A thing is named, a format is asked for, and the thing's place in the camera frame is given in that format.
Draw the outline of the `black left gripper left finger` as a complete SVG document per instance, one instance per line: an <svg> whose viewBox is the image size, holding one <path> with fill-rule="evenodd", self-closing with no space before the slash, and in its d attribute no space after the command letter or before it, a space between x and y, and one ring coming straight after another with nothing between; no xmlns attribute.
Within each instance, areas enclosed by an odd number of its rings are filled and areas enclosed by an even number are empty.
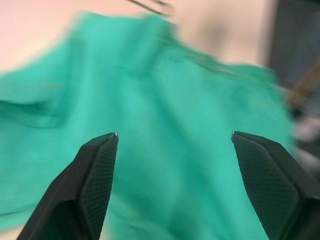
<svg viewBox="0 0 320 240"><path fill-rule="evenodd" d="M51 182L16 240L100 240L119 136L95 137Z"/></svg>

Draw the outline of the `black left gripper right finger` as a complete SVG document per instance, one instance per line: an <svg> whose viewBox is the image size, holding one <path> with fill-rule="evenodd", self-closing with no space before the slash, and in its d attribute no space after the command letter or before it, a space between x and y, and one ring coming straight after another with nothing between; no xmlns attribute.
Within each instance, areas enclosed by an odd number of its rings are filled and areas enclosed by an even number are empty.
<svg viewBox="0 0 320 240"><path fill-rule="evenodd" d="M269 240L320 240L320 183L280 144L235 131L247 196Z"/></svg>

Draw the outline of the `green shorts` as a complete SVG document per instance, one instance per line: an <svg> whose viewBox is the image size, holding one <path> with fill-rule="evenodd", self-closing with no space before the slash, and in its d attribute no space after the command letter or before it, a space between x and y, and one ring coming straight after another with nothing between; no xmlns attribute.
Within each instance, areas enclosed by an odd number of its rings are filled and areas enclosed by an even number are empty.
<svg viewBox="0 0 320 240"><path fill-rule="evenodd" d="M157 15L87 13L48 53L0 73L0 231L27 221L81 145L117 132L110 240L268 240L234 131L292 149L270 70L197 52Z"/></svg>

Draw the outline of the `thin wire hanger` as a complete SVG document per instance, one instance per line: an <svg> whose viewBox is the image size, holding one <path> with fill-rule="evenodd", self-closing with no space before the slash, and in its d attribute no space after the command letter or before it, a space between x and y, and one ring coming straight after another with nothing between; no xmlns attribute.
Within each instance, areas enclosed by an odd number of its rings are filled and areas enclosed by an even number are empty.
<svg viewBox="0 0 320 240"><path fill-rule="evenodd" d="M164 16L164 17L171 17L175 11L174 7L168 3L168 2L165 2L163 0L151 0L152 2L156 3L157 5L160 6L160 10L156 10L152 7L149 7L145 4L142 4L140 1L138 0L127 0L151 13L154 13L154 14L157 14L157 15L161 15L161 16Z"/></svg>

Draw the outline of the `white blurred object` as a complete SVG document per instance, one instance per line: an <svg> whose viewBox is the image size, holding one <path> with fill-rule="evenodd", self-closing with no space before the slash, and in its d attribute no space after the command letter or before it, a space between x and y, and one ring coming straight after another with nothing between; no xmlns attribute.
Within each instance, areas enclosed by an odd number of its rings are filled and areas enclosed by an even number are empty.
<svg viewBox="0 0 320 240"><path fill-rule="evenodd" d="M292 136L301 142L320 139L320 115L301 114L293 118Z"/></svg>

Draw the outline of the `dark grey cabinet panel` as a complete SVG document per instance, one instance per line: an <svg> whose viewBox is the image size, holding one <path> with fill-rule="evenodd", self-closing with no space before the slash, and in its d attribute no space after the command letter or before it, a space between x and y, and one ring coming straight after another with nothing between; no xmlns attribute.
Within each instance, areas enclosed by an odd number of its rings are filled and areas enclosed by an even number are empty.
<svg viewBox="0 0 320 240"><path fill-rule="evenodd" d="M281 85L287 84L298 42L309 19L317 12L320 12L320 0L277 0L267 66Z"/></svg>

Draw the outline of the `tan slanted post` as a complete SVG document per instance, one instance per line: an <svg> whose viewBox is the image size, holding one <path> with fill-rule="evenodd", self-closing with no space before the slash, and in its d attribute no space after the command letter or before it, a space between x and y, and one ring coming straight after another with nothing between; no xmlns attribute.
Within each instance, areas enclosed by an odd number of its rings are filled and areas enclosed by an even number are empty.
<svg viewBox="0 0 320 240"><path fill-rule="evenodd" d="M320 86L320 58L312 64L299 82L291 89L287 100L294 118L303 114L303 108Z"/></svg>

